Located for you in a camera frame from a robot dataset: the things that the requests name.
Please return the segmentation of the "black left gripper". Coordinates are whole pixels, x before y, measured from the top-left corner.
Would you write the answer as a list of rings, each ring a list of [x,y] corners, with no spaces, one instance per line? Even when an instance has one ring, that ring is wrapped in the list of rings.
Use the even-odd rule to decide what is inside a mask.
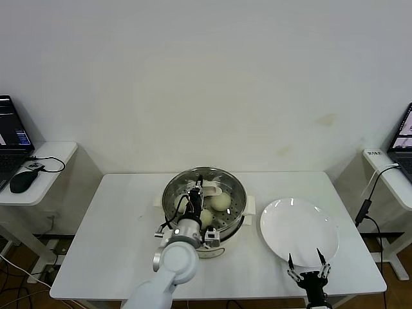
[[[190,217],[198,222],[201,221],[200,216],[203,210],[203,176],[199,175],[196,184],[188,183],[187,192],[189,193],[190,210],[188,214]]]

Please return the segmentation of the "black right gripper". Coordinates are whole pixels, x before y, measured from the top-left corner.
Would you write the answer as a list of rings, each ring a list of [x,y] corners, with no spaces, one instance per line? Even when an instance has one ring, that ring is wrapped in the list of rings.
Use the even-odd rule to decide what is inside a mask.
[[[308,304],[326,304],[326,294],[323,288],[328,283],[331,264],[327,263],[321,251],[317,248],[317,253],[321,262],[319,272],[303,272],[300,275],[295,271],[291,254],[288,255],[287,274],[295,281],[297,285],[306,291]]]

